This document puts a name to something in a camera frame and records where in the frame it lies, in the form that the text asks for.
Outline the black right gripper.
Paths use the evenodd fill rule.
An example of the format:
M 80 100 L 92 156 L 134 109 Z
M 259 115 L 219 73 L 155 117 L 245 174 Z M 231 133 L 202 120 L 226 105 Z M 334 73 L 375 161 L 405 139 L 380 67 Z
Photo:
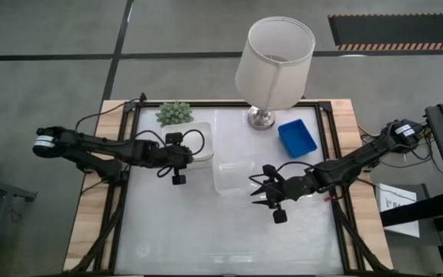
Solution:
M 252 204 L 277 208 L 279 202 L 287 199 L 298 201 L 302 196 L 315 192 L 316 180 L 313 175 L 293 176 L 285 179 L 277 173 L 269 185 L 263 184 L 252 193 L 253 195 L 267 193 L 267 199 L 253 201 Z

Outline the white plastic basket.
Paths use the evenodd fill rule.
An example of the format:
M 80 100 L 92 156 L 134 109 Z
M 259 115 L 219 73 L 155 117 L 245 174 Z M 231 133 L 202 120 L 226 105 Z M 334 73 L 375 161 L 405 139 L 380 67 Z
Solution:
M 187 165 L 187 169 L 201 169 L 207 168 L 212 165 L 212 159 L 203 162 L 195 162 L 193 159 L 193 163 Z
M 183 134 L 181 145 L 190 148 L 194 154 L 195 162 L 203 162 L 213 158 L 212 127 L 209 122 L 190 122 L 162 127 L 163 136 L 170 132 Z

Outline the white printed box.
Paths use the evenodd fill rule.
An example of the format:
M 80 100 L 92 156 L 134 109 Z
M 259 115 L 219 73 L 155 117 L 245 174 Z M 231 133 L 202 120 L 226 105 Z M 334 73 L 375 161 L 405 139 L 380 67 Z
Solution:
M 417 191 L 409 186 L 378 183 L 375 196 L 379 212 L 386 213 L 386 224 L 383 225 L 385 231 L 420 238 L 418 220 L 406 222 L 405 220 L 410 219 L 410 216 L 401 209 L 403 206 L 415 204 L 421 200 Z

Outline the table lamp white shade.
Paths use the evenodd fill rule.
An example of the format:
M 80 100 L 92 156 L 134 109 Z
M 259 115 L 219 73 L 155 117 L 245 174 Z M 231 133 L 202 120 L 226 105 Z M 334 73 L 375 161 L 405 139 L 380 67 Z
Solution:
M 315 46 L 311 29 L 293 18 L 272 16 L 251 26 L 235 87 L 250 105 L 248 124 L 252 128 L 271 128 L 277 111 L 302 99 Z

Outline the black beam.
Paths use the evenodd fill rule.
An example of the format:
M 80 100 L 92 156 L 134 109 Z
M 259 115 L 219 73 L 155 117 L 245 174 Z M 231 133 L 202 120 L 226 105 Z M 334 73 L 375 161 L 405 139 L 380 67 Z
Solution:
M 381 212 L 384 227 L 443 216 L 443 195 Z

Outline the black hazard-striped mat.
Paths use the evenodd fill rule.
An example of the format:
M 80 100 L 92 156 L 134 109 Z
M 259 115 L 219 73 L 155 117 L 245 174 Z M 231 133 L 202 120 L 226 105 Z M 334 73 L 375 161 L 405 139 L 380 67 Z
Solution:
M 341 51 L 443 50 L 443 13 L 329 15 Z

